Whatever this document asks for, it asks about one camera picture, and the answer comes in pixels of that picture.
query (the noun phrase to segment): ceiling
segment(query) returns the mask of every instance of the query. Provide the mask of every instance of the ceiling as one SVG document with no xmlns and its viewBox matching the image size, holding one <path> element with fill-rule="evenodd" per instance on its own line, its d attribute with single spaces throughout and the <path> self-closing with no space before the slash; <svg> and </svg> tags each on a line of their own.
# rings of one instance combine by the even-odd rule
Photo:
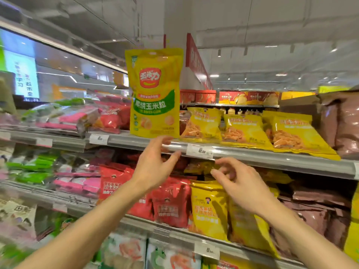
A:
<svg viewBox="0 0 359 269">
<path fill-rule="evenodd" d="M 168 0 L 8 1 L 119 57 L 125 49 L 163 46 Z M 359 84 L 359 0 L 187 3 L 205 68 L 219 75 L 211 79 L 216 89 Z"/>
</svg>

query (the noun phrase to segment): shelf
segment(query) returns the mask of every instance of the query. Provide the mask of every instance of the shelf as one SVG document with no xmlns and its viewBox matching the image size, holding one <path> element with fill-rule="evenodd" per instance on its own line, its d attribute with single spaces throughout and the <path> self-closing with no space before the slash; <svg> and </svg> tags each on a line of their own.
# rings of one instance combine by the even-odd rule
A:
<svg viewBox="0 0 359 269">
<path fill-rule="evenodd" d="M 121 134 L 96 133 L 109 135 L 107 141 L 108 146 L 127 149 L 143 150 L 150 141 L 148 138 L 131 135 L 129 131 L 122 131 Z M 188 143 L 186 142 L 174 140 L 170 145 L 165 147 L 167 147 L 171 152 L 179 150 L 185 156 L 187 145 Z M 350 160 L 334 161 L 305 154 L 275 153 L 260 149 L 226 147 L 220 146 L 219 144 L 201 145 L 209 146 L 213 151 L 214 158 L 234 157 L 252 166 L 345 179 L 353 179 L 355 177 L 355 162 Z"/>
<path fill-rule="evenodd" d="M 263 106 L 263 105 L 229 105 L 225 103 L 182 103 L 181 106 L 226 106 L 236 108 L 279 108 L 279 105 Z"/>
<path fill-rule="evenodd" d="M 88 140 L 79 137 L 41 132 L 18 131 L 16 129 L 0 128 L 0 139 L 30 145 L 53 147 L 56 149 L 74 152 L 84 152 L 85 149 L 93 147 L 93 145 L 88 144 Z"/>
<path fill-rule="evenodd" d="M 68 209 L 68 214 L 75 217 L 80 217 L 90 211 L 96 202 L 93 199 L 83 198 L 72 194 L 62 194 L 60 192 L 46 190 L 13 181 L 3 181 L 0 183 L 0 189 L 10 197 L 30 200 L 45 208 L 51 209 L 54 203 L 62 204 Z M 187 230 L 155 223 L 131 215 L 126 215 L 121 220 L 119 230 L 143 234 L 148 238 L 175 244 L 187 248 L 190 251 L 194 250 L 195 242 L 204 242 L 218 247 L 221 253 L 243 259 L 249 259 L 260 264 L 272 265 L 273 268 L 305 269 L 303 264 L 294 260 L 278 260 L 265 253 L 249 249 L 238 244 L 212 239 L 204 235 L 194 234 Z"/>
</svg>

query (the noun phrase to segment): price tag holder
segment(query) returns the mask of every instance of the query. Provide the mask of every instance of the price tag holder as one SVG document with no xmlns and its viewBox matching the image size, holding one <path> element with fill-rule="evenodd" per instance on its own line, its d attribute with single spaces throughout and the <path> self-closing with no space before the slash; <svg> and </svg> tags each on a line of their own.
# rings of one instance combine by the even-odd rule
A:
<svg viewBox="0 0 359 269">
<path fill-rule="evenodd" d="M 0 139 L 2 139 L 2 140 L 10 140 L 11 139 L 11 133 L 10 132 L 0 131 Z"/>
<path fill-rule="evenodd" d="M 107 145 L 108 138 L 109 135 L 91 134 L 89 138 L 89 143 Z"/>
<path fill-rule="evenodd" d="M 211 160 L 213 159 L 213 147 L 189 143 L 187 145 L 186 155 Z"/>
<path fill-rule="evenodd" d="M 52 147 L 52 139 L 49 138 L 36 138 L 36 145 L 44 147 Z"/>
<path fill-rule="evenodd" d="M 219 260 L 220 250 L 218 247 L 212 244 L 206 244 L 204 242 L 195 242 L 195 251 L 196 254 L 199 254 L 203 257 Z"/>
<path fill-rule="evenodd" d="M 54 211 L 67 213 L 67 206 L 65 204 L 53 203 L 52 204 L 52 209 Z"/>
<path fill-rule="evenodd" d="M 355 176 L 354 176 L 354 179 L 355 179 L 355 180 L 359 180 L 359 161 L 354 162 L 354 167 L 355 167 Z"/>
</svg>

